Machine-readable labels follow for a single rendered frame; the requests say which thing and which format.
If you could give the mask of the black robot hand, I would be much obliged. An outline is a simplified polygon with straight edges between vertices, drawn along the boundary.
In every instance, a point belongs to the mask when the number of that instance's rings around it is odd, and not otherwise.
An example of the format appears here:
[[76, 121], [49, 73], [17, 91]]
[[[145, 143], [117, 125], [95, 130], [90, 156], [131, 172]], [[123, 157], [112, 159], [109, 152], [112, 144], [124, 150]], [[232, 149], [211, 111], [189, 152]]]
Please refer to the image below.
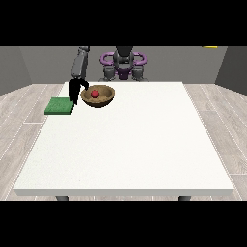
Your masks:
[[69, 97], [74, 104], [77, 103], [81, 87], [88, 90], [89, 83], [83, 78], [73, 78], [69, 81]]

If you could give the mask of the green square pad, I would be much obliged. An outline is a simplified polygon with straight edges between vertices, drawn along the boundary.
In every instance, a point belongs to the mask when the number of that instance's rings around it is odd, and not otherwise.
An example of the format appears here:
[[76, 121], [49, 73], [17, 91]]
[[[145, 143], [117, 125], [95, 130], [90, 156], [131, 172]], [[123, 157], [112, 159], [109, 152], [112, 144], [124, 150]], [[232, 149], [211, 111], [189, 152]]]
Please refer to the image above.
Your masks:
[[69, 97], [53, 97], [49, 100], [45, 115], [70, 115], [73, 109], [73, 102]]

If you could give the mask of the brown wooden bowl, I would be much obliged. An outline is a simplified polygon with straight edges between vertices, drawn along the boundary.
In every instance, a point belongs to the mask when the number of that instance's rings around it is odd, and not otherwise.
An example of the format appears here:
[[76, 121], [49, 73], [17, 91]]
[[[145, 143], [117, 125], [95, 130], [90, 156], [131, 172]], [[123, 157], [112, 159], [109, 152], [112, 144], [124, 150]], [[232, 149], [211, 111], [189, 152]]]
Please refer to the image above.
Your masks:
[[[92, 91], [98, 91], [98, 97], [92, 97]], [[115, 96], [115, 90], [107, 85], [92, 85], [80, 93], [81, 99], [89, 106], [101, 108], [108, 105]]]

